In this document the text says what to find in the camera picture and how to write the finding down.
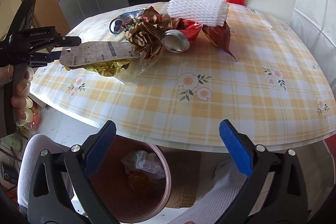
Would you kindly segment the person's left hand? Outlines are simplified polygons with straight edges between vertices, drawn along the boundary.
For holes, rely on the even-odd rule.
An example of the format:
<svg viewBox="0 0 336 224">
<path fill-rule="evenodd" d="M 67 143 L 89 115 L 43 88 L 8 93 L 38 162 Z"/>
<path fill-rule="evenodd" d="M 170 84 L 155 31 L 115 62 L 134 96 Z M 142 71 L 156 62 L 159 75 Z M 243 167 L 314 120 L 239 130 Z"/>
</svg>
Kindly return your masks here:
<svg viewBox="0 0 336 224">
<path fill-rule="evenodd" d="M 13 79 L 13 71 L 14 67 L 12 65 L 1 67 L 1 87 Z M 33 106 L 33 102 L 29 98 L 30 84 L 33 80 L 33 76 L 33 69 L 28 67 L 25 71 L 24 78 L 15 87 L 14 95 L 11 98 L 11 105 L 16 113 L 16 124 L 18 126 L 30 123 L 33 119 L 33 112 L 30 110 Z"/>
</svg>

